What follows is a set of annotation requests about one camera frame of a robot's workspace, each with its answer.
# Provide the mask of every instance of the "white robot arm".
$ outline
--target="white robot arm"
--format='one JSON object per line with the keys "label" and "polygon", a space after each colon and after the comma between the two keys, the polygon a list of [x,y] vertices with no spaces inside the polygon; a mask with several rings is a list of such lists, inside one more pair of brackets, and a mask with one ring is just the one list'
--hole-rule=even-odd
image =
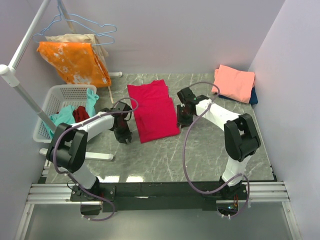
{"label": "white robot arm", "polygon": [[87,165],[84,163],[87,141],[103,131],[110,130],[114,132],[115,138],[119,143],[126,144],[127,142],[131,142],[132,133],[129,130],[127,120],[125,120],[128,113],[119,113],[128,112],[130,110],[132,109],[129,105],[120,101],[114,108],[102,109],[101,112],[89,119],[86,119],[85,121],[78,122],[73,125],[65,123],[58,125],[48,147],[46,159],[53,162],[54,148],[58,138],[63,132],[73,126],[89,122],[87,124],[83,124],[77,129],[73,129],[62,138],[56,152],[56,160],[60,171],[67,171],[72,174],[74,179],[76,179],[76,181],[85,189],[90,190],[95,188],[95,185],[99,185],[99,180],[92,174],[92,172],[90,172]]}
{"label": "white robot arm", "polygon": [[[196,97],[189,87],[182,89],[177,95],[182,102],[182,105],[177,106],[178,123],[182,127],[189,126],[193,122],[193,116],[204,113],[212,103],[204,95]],[[210,110],[202,117],[224,131],[228,161],[220,180],[227,182],[238,174],[243,175],[248,161],[261,145],[252,117],[247,113],[243,115],[234,113],[215,103],[212,103]],[[239,184],[242,178],[242,176],[234,178],[228,186]]]}

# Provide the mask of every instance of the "tabletop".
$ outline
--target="tabletop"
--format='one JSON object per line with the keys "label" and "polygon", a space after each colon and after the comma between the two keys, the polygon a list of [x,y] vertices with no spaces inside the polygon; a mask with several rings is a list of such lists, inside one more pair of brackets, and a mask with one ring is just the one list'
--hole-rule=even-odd
{"label": "tabletop", "polygon": [[[112,96],[114,101],[128,97],[127,85],[141,85],[153,80],[164,79],[169,95],[175,105],[180,104],[177,92],[189,85],[207,81],[213,82],[213,74],[124,74],[121,78],[112,79]],[[198,95],[212,96],[211,86],[197,84],[191,88]],[[112,106],[108,88],[98,88],[99,100],[95,108]],[[250,104],[228,99],[217,98],[215,103],[229,111],[252,116],[262,140],[254,110]],[[132,131],[130,144],[118,143],[114,133],[106,130],[87,143],[86,151],[94,153],[114,154],[113,161],[85,160],[88,168],[100,182],[182,182],[186,181],[182,168],[182,150],[187,128],[181,133],[163,139],[141,144],[134,115],[128,122]],[[224,132],[208,120],[201,118],[190,131],[186,145],[186,165],[193,181],[218,181],[226,168],[228,154],[225,149]],[[252,156],[247,164],[245,174],[251,181],[274,180],[265,145]],[[64,175],[56,173],[50,166],[46,183],[66,183]]]}

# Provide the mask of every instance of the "white laundry basket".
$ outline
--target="white laundry basket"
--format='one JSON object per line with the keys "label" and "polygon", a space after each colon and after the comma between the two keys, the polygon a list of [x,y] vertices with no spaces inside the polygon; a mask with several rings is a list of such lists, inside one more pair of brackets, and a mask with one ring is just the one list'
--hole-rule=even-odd
{"label": "white laundry basket", "polygon": [[[60,112],[63,107],[68,105],[74,106],[76,109],[79,106],[86,106],[87,89],[92,89],[94,93],[97,88],[93,85],[86,84],[63,84],[50,88],[48,91],[42,110],[47,116]],[[50,143],[51,138],[43,121],[39,118],[34,132],[33,140],[38,143]]]}

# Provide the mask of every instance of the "red cloth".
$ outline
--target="red cloth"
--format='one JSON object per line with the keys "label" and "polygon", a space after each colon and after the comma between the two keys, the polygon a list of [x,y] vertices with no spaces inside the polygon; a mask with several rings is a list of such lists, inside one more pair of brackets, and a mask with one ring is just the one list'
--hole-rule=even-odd
{"label": "red cloth", "polygon": [[[133,114],[142,144],[180,133],[174,102],[169,97],[168,87],[163,79],[127,87],[129,96],[139,103]],[[134,109],[136,102],[131,101],[131,105]]]}
{"label": "red cloth", "polygon": [[76,110],[73,111],[72,115],[76,123],[90,118],[84,106],[79,106]]}

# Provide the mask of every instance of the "black metal bar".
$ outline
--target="black metal bar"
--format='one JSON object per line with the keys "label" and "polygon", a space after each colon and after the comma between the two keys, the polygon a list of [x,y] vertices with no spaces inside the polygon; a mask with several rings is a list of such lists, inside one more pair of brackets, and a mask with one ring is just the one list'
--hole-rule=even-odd
{"label": "black metal bar", "polygon": [[[211,191],[221,186],[218,181],[198,181],[193,183],[202,191]],[[215,211],[217,200],[233,200],[234,197],[222,197],[220,192],[203,195],[194,191],[187,182],[120,182],[100,183],[103,196],[115,204],[117,211],[126,210],[167,210],[202,209]],[[96,201],[83,196],[74,186],[70,200],[72,202]],[[240,185],[238,199],[247,198],[246,186]],[[109,204],[103,204],[103,212],[111,212]]]}

